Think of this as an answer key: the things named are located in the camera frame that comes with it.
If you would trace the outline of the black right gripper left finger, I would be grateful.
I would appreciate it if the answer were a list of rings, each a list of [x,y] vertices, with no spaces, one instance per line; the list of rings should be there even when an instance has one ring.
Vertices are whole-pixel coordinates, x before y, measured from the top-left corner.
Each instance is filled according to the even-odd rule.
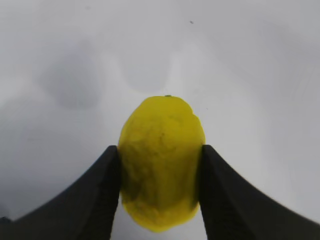
[[[2,240],[109,240],[119,202],[121,162],[109,146],[72,185],[27,215],[0,222]]]

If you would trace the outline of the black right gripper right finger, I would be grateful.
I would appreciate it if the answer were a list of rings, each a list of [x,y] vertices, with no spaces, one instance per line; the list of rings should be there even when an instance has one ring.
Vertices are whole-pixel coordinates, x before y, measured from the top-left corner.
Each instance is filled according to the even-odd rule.
[[[202,147],[199,203],[209,240],[318,240],[320,225],[255,188]]]

